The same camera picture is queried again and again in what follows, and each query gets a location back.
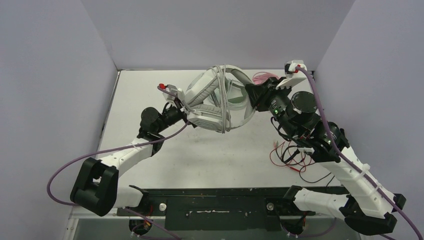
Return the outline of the pink cat-ear headphones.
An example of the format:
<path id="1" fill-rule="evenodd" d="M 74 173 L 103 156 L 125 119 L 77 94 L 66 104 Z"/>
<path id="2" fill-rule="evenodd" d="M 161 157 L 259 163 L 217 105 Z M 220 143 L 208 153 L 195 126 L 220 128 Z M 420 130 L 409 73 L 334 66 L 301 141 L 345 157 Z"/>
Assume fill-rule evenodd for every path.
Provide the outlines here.
<path id="1" fill-rule="evenodd" d="M 253 75 L 252 81 L 255 85 L 259 85 L 259 84 L 266 82 L 269 78 L 279 79 L 280 77 L 278 75 L 274 74 L 274 73 L 271 73 L 271 72 L 261 71 L 261 72 L 255 73 Z"/>

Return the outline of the mint green headphones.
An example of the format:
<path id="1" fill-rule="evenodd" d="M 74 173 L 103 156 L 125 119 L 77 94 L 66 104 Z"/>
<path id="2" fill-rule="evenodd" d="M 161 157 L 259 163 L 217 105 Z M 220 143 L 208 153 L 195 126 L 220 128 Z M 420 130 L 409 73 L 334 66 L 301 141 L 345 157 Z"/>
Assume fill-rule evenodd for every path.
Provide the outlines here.
<path id="1" fill-rule="evenodd" d="M 248 102 L 247 92 L 245 87 L 238 82 L 230 82 L 226 84 L 227 108 L 230 111 L 242 110 Z M 220 90 L 216 88 L 208 99 L 216 106 L 221 106 Z"/>

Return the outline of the white gaming headset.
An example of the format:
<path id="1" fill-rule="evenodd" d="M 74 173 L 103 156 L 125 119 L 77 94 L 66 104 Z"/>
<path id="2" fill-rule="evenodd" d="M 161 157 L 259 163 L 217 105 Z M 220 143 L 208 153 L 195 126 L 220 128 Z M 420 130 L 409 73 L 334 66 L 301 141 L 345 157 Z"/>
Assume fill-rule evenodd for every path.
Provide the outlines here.
<path id="1" fill-rule="evenodd" d="M 237 66 L 209 67 L 176 95 L 186 110 L 187 120 L 197 127 L 226 133 L 242 127 L 254 116 L 246 87 L 254 81 Z"/>

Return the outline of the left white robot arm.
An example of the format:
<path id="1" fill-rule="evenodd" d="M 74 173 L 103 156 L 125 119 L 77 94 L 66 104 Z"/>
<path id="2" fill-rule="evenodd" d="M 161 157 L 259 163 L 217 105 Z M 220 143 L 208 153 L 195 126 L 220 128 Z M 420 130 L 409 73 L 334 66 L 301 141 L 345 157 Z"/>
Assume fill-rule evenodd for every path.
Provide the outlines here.
<path id="1" fill-rule="evenodd" d="M 88 157 L 81 165 L 70 193 L 70 201 L 103 217 L 113 208 L 130 207 L 137 215 L 150 207 L 148 192 L 140 187 L 119 186 L 119 178 L 142 160 L 160 151 L 164 141 L 161 132 L 179 121 L 189 125 L 187 115 L 176 106 L 165 106 L 162 112 L 145 108 L 136 138 L 128 145 L 112 149 L 110 155 L 95 159 Z"/>

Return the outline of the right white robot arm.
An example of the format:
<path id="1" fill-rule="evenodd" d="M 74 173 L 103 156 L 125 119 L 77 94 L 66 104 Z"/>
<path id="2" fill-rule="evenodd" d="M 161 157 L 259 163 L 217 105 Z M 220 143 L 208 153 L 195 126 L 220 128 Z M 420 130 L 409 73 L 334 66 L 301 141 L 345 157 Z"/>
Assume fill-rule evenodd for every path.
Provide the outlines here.
<path id="1" fill-rule="evenodd" d="M 282 199 L 284 210 L 329 215 L 362 235 L 392 233 L 397 224 L 394 212 L 403 208 L 406 198 L 378 185 L 370 167 L 356 157 L 343 129 L 323 121 L 313 93 L 294 93 L 290 87 L 279 88 L 279 83 L 280 79 L 271 77 L 262 84 L 247 84 L 251 106 L 258 112 L 270 112 L 279 135 L 306 148 L 312 160 L 346 189 L 345 194 L 335 194 L 293 185 Z"/>

